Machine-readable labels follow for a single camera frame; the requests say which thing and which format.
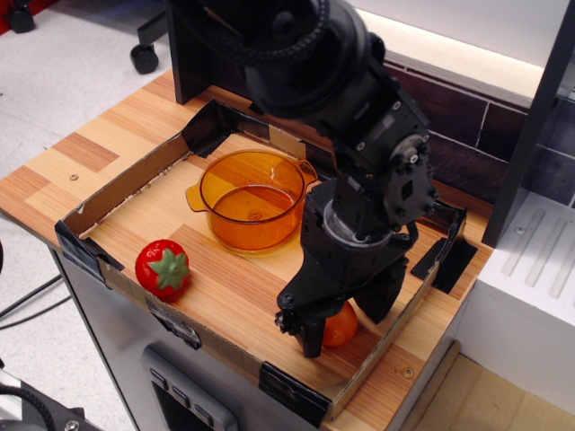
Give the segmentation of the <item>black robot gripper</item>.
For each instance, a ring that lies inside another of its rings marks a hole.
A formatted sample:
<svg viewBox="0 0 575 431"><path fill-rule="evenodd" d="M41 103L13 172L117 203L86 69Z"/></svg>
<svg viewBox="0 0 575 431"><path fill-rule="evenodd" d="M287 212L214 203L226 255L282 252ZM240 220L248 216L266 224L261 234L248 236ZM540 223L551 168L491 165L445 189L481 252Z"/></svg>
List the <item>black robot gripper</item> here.
<svg viewBox="0 0 575 431"><path fill-rule="evenodd" d="M326 181L305 197L300 242L304 262L279 293L276 323L295 336L306 358L323 349L326 320L352 298L375 324L391 311L399 295L413 247L413 224L407 233L385 227L361 241L334 211L334 181Z"/></svg>

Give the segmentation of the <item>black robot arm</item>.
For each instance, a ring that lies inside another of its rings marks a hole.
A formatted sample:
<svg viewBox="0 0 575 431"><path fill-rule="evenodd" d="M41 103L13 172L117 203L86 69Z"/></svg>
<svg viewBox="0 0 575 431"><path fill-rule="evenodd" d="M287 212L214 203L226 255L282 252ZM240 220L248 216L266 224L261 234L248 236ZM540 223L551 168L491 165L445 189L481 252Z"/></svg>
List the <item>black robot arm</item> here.
<svg viewBox="0 0 575 431"><path fill-rule="evenodd" d="M304 262L276 317L318 357L347 300L380 322L399 294L416 222L438 196L428 122L385 71L383 42L343 1L198 1L190 22L241 69L259 110L331 141L336 174L306 195Z"/></svg>

